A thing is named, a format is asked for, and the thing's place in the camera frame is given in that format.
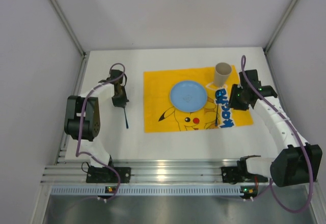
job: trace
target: white wall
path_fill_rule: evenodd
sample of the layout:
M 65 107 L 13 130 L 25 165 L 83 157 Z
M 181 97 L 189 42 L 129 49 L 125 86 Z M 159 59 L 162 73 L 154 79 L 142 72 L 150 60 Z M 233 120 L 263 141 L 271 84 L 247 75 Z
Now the white wall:
M 324 152 L 318 178 L 326 196 L 326 0 L 300 0 L 269 57 L 289 116 Z
M 58 0 L 85 50 L 265 46 L 290 0 Z
M 27 223 L 80 56 L 47 0 L 0 0 L 0 217 Z

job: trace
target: tabletop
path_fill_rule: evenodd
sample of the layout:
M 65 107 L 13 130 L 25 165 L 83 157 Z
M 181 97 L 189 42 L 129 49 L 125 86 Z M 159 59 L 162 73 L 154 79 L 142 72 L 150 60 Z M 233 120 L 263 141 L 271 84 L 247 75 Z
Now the tabletop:
M 264 122 L 252 110 L 254 124 L 250 126 L 196 130 L 185 132 L 145 133 L 144 72 L 187 68 L 214 67 L 219 62 L 241 70 L 240 59 L 246 55 L 246 69 L 257 69 L 262 85 L 274 86 L 261 47 L 187 48 L 108 50 L 90 52 L 81 92 L 94 87 L 108 77 L 110 66 L 122 63 L 126 67 L 126 93 L 129 129 L 126 129 L 121 108 L 113 108 L 108 124 L 102 122 L 100 137 L 113 159 L 227 159 L 247 155 L 272 157 L 277 154 L 275 143 Z M 76 141 L 69 138 L 66 160 L 74 160 Z

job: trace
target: cup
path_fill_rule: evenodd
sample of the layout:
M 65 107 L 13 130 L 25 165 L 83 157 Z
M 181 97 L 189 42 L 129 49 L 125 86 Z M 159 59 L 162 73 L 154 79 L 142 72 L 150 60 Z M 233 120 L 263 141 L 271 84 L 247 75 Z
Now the cup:
M 215 66 L 213 84 L 218 88 L 222 87 L 225 84 L 226 80 L 229 78 L 231 72 L 232 72 L 231 65 L 224 62 L 218 63 Z

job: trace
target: pikachu illustration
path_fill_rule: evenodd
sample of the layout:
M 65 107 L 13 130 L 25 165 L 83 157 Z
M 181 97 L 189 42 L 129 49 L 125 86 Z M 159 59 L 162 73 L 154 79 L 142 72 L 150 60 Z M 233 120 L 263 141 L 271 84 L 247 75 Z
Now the pikachu illustration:
M 160 122 L 169 116 L 174 116 L 180 131 L 215 129 L 218 128 L 218 126 L 215 126 L 216 110 L 217 105 L 214 103 L 214 100 L 208 97 L 205 106 L 196 112 L 186 113 L 171 107 L 160 116 L 158 121 Z

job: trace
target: plate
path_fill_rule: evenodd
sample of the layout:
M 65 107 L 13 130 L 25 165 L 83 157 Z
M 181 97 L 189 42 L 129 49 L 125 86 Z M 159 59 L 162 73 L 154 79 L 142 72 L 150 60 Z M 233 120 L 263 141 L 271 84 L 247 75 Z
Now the plate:
M 171 89 L 170 100 L 178 110 L 191 113 L 204 107 L 207 102 L 207 92 L 198 82 L 184 80 Z

